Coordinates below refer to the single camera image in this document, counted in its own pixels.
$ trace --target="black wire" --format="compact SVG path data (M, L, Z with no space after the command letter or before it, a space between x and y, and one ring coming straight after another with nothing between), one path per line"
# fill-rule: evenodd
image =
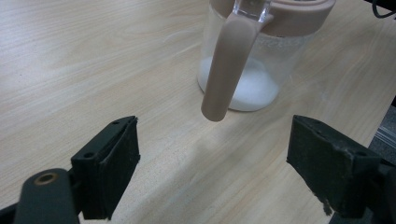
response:
M394 10L394 11L391 11L390 13L388 13L388 14L379 15L378 10L377 10L377 8L376 8L376 1L377 1L377 0L373 0L373 2L372 2L372 7L373 7L374 15L375 15L377 18L379 18L379 19L384 19L384 18L389 17L389 16L391 16L391 15L393 15L393 14L396 14L396 10Z

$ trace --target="white powder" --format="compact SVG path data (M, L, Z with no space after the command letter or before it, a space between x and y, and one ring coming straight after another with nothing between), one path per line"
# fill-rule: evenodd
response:
M198 83L203 91L206 88L212 57L201 60L201 72ZM245 69L236 86L231 109L253 111L271 104L279 92L279 87L265 71L262 63L255 59L247 59Z

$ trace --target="handle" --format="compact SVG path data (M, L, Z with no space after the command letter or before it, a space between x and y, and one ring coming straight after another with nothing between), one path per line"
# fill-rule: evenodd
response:
M231 13L221 28L213 55L202 113L212 121L224 119L257 35L272 20L254 21Z

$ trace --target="table surface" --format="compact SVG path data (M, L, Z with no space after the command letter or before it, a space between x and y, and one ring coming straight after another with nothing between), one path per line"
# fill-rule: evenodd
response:
M1 1L0 207L139 117L141 161L112 223L327 223L286 163L292 115L368 146L396 94L396 23L338 0L268 107L201 114L207 1ZM83 223L104 223L82 221Z

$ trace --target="kettle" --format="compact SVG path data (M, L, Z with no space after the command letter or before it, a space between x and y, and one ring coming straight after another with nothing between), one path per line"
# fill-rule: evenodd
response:
M329 15L335 0L211 0L198 83L212 121L227 109L255 111L280 86Z

